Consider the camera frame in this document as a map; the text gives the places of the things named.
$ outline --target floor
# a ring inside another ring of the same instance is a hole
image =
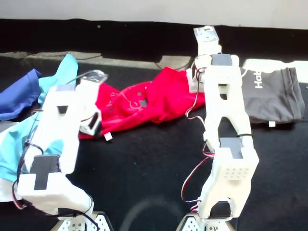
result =
[[[42,35],[34,36],[29,33],[16,46],[8,43],[8,46],[0,49],[2,73],[7,78],[13,78],[14,75],[35,67],[50,75],[67,53],[66,50],[70,50],[80,63],[80,71],[101,68],[114,77],[110,82],[112,86],[123,89],[137,82],[152,80],[161,67],[181,68],[189,63],[191,56],[196,55],[196,43],[191,31],[193,26],[160,27],[148,24],[142,29],[142,26],[130,24],[125,27],[130,28],[133,35],[136,36],[137,31],[141,30],[147,31],[147,36],[150,34],[153,38],[142,41],[145,37],[141,33],[138,41],[129,40],[130,36],[127,34],[124,36],[125,46],[121,45],[121,49],[115,49],[119,43],[112,42],[111,35],[118,35],[120,32],[109,31],[112,27],[109,25],[102,26],[105,37],[100,37],[101,40],[95,37],[94,45],[91,40],[84,43],[82,39],[78,40],[79,43],[73,41],[74,37],[70,34],[75,37],[80,34],[73,33],[73,25],[78,23],[79,21],[72,22],[72,25],[63,23],[62,26],[68,32],[62,40],[52,33],[55,32],[53,28],[56,26],[45,22],[44,27],[49,30],[43,29]],[[15,28],[27,25],[32,25],[35,29],[43,28],[33,22],[24,22]],[[11,21],[0,21],[0,26],[13,31]],[[87,31],[89,24],[84,22],[81,27],[86,32],[98,35],[94,32],[97,27],[93,26]],[[162,34],[162,38],[155,37],[157,34]],[[225,52],[238,54],[246,68],[256,67],[260,60],[270,59],[285,63],[297,61],[293,64],[305,69],[304,62],[308,60],[307,31],[218,27],[218,35]],[[48,43],[42,39],[46,36]],[[4,41],[9,42],[10,38],[11,34],[6,36]],[[280,65],[280,62],[275,62],[275,66]],[[300,75],[306,104],[307,76],[305,71]],[[83,141],[80,150],[84,155],[79,155],[77,170],[70,179],[93,195],[96,208],[107,212],[115,230],[175,230],[179,220],[189,209],[179,198],[181,184],[200,161],[198,152],[199,146],[202,145],[201,128],[197,122],[192,123],[180,118],[161,125],[145,124],[117,133],[116,141],[111,144]],[[223,134],[230,133],[227,124],[222,124],[221,129]],[[289,129],[254,129],[255,146],[261,162],[252,182],[251,197],[241,216],[239,231],[306,230],[306,137],[306,123]],[[208,174],[209,170],[210,165],[206,164],[203,170],[196,174],[188,196],[198,195],[199,186],[204,182],[204,175]],[[0,205],[0,208],[6,211],[1,214],[3,227],[21,231],[42,231],[53,225],[51,221],[34,219],[29,214],[16,212],[12,205]],[[132,213],[138,215],[137,220],[130,219],[130,228],[123,227]]]

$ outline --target red cloth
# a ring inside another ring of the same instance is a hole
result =
[[[195,97],[196,93],[189,93],[186,71],[168,67],[152,82],[136,84],[121,92],[101,84],[96,105],[102,112],[102,135],[148,121],[161,123],[178,118],[193,105]],[[200,93],[195,108],[204,104],[204,94]],[[91,137],[79,135],[81,139]]]

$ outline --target red wire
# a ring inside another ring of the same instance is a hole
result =
[[[193,203],[193,202],[200,202],[201,200],[200,199],[197,199],[197,200],[192,200],[192,201],[186,201],[184,199],[184,190],[185,190],[185,187],[187,185],[187,183],[189,182],[190,178],[192,177],[192,175],[195,173],[195,171],[206,161],[208,160],[208,158],[210,157],[206,157],[204,158],[193,170],[192,172],[188,175],[188,177],[186,178],[186,180],[184,181],[183,185],[182,185],[182,190],[181,190],[181,198],[183,201],[185,201],[186,203]]]

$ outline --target black carpet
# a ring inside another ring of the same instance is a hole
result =
[[[226,49],[232,51],[235,48],[226,44]],[[235,53],[242,59],[266,56],[266,53],[247,53],[246,50]],[[282,59],[304,59],[303,53],[298,56],[285,53]],[[32,68],[44,76],[53,75],[58,64],[54,61],[0,58],[1,89]],[[107,83],[120,90],[152,80],[158,73],[137,68],[79,66],[80,73],[91,69],[108,73]],[[301,84],[307,105],[308,90],[305,86]],[[204,109],[199,109],[195,113],[204,115],[204,112]],[[189,206],[181,201],[180,190],[187,175],[203,158],[202,134],[198,120],[182,117],[160,125],[147,123],[128,131],[115,132],[111,142],[104,139],[82,141],[75,172],[69,178],[92,195],[95,210],[107,213],[115,231],[173,231],[189,211]],[[229,123],[221,123],[220,135],[234,135]],[[272,129],[254,126],[253,137],[260,164],[238,230],[306,231],[308,123]],[[211,162],[208,161],[196,172],[187,186],[187,199],[199,196],[210,168]],[[28,211],[18,211],[12,203],[0,204],[1,230],[4,231],[48,231],[55,222],[34,217]]]

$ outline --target white plastic robot part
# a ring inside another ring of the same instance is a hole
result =
[[[111,231],[104,215],[98,215],[94,221],[98,224],[100,231]],[[62,225],[54,231],[84,231],[85,230],[85,223],[79,222],[77,219],[74,219],[74,218],[67,219],[61,222],[62,222]],[[87,227],[87,231],[97,231],[96,226],[94,224],[91,224],[90,228]]]

